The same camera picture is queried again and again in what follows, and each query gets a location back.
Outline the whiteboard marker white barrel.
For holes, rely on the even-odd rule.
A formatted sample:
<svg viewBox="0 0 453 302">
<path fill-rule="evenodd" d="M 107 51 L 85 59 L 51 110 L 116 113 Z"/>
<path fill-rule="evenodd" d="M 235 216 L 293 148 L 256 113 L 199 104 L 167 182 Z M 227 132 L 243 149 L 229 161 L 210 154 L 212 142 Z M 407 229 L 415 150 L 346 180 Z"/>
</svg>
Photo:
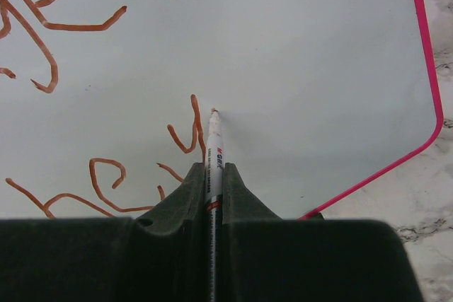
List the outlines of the whiteboard marker white barrel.
<svg viewBox="0 0 453 302">
<path fill-rule="evenodd" d="M 219 251 L 222 225 L 223 141 L 218 111 L 209 119 L 205 156 L 205 213 L 207 217 L 207 301 L 219 300 Z"/>
</svg>

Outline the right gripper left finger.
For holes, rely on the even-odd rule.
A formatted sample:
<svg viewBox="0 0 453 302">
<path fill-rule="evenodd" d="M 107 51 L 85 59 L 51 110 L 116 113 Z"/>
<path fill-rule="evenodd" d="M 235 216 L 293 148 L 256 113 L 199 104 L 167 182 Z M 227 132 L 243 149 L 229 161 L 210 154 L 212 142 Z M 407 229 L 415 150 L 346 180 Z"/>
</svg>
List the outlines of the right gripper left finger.
<svg viewBox="0 0 453 302">
<path fill-rule="evenodd" d="M 140 217 L 1 222 L 2 301 L 203 301 L 204 168 Z"/>
</svg>

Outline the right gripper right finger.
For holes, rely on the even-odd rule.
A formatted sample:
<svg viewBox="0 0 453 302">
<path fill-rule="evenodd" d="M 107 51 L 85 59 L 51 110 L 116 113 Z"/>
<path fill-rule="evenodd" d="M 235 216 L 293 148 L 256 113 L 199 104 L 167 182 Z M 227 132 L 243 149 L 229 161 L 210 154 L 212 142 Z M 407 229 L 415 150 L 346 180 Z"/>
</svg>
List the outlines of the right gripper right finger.
<svg viewBox="0 0 453 302">
<path fill-rule="evenodd" d="M 422 301 L 396 232 L 370 219 L 284 220 L 224 169 L 223 301 Z"/>
</svg>

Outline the whiteboard with pink frame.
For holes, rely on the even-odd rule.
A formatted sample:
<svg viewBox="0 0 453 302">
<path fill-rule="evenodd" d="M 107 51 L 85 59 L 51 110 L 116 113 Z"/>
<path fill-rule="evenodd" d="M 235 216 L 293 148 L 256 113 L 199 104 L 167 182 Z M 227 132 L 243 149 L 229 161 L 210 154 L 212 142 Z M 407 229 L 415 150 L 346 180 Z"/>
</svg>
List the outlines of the whiteboard with pink frame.
<svg viewBox="0 0 453 302">
<path fill-rule="evenodd" d="M 1 0 L 1 217 L 138 215 L 224 157 L 283 218 L 426 148 L 423 0 Z"/>
</svg>

